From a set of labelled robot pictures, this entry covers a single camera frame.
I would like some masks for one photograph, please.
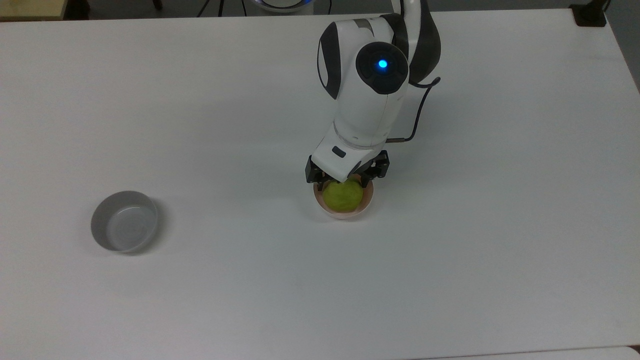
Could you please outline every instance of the empty bowl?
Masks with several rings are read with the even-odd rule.
[[[124,191],[104,199],[91,219],[95,241],[107,250],[134,252],[154,237],[158,210],[145,194]]]

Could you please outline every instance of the white robot link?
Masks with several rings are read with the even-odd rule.
[[[324,89],[338,101],[337,112],[326,135],[307,161],[308,183],[351,174],[362,177],[362,186],[384,177],[389,165],[387,142],[403,103],[408,84],[419,84],[440,60],[440,36],[426,0],[402,0],[400,14],[374,19],[332,22],[320,37],[317,70]]]

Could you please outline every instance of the white table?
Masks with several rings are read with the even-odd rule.
[[[335,108],[317,39],[344,17],[0,24],[0,358],[640,343],[640,96],[611,29],[433,16],[442,82],[343,222],[304,165]],[[139,256],[90,233],[121,190],[166,218]]]
[[[628,347],[590,348],[565,351],[528,352],[470,356],[464,360],[638,360],[640,354]]]

